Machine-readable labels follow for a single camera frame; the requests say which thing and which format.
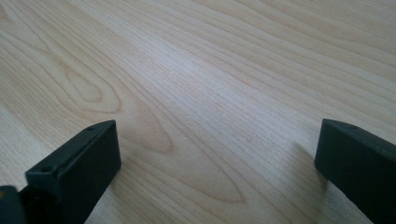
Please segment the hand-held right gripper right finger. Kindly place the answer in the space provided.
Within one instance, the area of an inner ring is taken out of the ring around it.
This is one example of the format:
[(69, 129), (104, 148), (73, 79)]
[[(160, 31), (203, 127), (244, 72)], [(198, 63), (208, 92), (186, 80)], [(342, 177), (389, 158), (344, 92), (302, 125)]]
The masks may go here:
[(357, 126), (321, 124), (316, 168), (374, 224), (396, 224), (396, 146)]

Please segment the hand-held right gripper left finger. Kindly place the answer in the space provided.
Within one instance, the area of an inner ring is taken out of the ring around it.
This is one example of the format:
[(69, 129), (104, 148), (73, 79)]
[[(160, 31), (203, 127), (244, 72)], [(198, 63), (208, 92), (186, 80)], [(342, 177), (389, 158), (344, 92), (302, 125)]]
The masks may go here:
[(114, 120), (72, 137), (26, 173), (29, 224), (84, 224), (121, 167)]

